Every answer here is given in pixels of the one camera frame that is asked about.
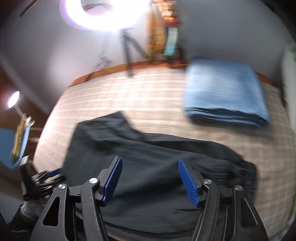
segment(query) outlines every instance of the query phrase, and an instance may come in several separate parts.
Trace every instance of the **blue finger pad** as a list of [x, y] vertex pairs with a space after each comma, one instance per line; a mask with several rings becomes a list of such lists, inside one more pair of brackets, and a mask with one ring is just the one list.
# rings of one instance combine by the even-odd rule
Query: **blue finger pad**
[[118, 158], [117, 163], [115, 164], [110, 174], [110, 177], [104, 187], [104, 197], [102, 199], [102, 202], [104, 204], [107, 204], [108, 202], [110, 202], [113, 196], [113, 193], [115, 191], [115, 188], [117, 186], [121, 171], [122, 171], [122, 159]]
[[60, 172], [61, 172], [61, 168], [55, 169], [55, 170], [53, 170], [51, 172], [48, 172], [48, 174], [46, 175], [46, 177], [47, 178], [54, 177], [54, 176], [60, 174]]
[[192, 202], [195, 207], [198, 207], [200, 203], [200, 199], [198, 197], [198, 187], [182, 159], [179, 160], [178, 170], [189, 201]]

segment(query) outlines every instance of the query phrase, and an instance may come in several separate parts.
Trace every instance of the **black fabric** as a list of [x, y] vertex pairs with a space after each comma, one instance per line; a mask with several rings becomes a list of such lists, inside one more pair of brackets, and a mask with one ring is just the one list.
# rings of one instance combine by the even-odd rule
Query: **black fabric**
[[14, 215], [8, 227], [14, 237], [11, 241], [29, 241], [33, 228], [37, 220], [31, 221], [26, 219], [20, 210], [20, 207]]
[[123, 159], [122, 174], [111, 202], [101, 209], [112, 228], [154, 237], [191, 235], [199, 210], [189, 202], [179, 176], [181, 158], [204, 178], [227, 187], [241, 184], [254, 198], [256, 167], [233, 150], [215, 142], [141, 133], [120, 112], [77, 125], [62, 174], [69, 186], [81, 185], [108, 168], [115, 156]]

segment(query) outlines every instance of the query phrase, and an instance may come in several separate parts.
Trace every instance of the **black gripper frame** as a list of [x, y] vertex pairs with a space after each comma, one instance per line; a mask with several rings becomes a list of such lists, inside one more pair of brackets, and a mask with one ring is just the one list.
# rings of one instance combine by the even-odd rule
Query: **black gripper frame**
[[20, 173], [22, 181], [24, 183], [24, 194], [23, 198], [25, 201], [30, 199], [38, 200], [51, 195], [54, 188], [65, 180], [64, 176], [58, 176], [52, 179], [50, 182], [45, 183], [44, 181], [50, 177], [59, 175], [60, 168], [53, 171], [43, 171], [31, 177], [28, 173], [27, 163], [28, 156], [25, 156], [20, 161]]
[[240, 185], [227, 188], [214, 182], [205, 184], [201, 173], [193, 170], [188, 161], [183, 162], [198, 187], [201, 208], [190, 241], [214, 239], [219, 204], [226, 206], [221, 241], [269, 241], [253, 203]]
[[104, 207], [110, 201], [121, 171], [122, 159], [115, 157], [110, 167], [102, 170], [97, 178], [74, 187], [59, 185], [39, 217], [30, 241], [76, 241], [76, 203], [82, 206], [87, 241], [109, 241], [100, 206]]

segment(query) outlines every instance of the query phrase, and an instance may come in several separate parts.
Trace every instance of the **tripod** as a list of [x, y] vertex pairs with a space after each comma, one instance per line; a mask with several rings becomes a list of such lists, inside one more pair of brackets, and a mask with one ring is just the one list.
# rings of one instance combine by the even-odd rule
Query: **tripod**
[[125, 53], [125, 58], [126, 58], [126, 63], [127, 63], [127, 70], [128, 70], [128, 76], [133, 77], [132, 73], [132, 68], [131, 68], [131, 56], [129, 52], [129, 47], [128, 47], [128, 42], [131, 42], [135, 49], [144, 57], [147, 58], [147, 54], [145, 51], [142, 49], [142, 47], [138, 44], [138, 42], [131, 38], [128, 34], [128, 30], [131, 30], [131, 28], [123, 28], [120, 30], [120, 36], [123, 41], [123, 48], [124, 48], [124, 53]]

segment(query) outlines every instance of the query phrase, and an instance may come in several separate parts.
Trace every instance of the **white wall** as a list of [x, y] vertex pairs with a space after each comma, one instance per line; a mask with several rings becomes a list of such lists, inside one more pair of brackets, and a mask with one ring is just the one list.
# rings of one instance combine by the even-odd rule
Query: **white wall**
[[[260, 0], [177, 2], [188, 57], [204, 55], [243, 62], [279, 81], [276, 74], [290, 36]], [[23, 8], [3, 29], [0, 60], [19, 88], [50, 111], [74, 79], [93, 70], [104, 33], [68, 26], [60, 17], [58, 0], [38, 1], [16, 21]], [[131, 31], [142, 46], [146, 46], [146, 30], [146, 17], [142, 16]], [[118, 33], [112, 34], [106, 56], [115, 64], [123, 63]], [[134, 52], [133, 60], [141, 57]]]

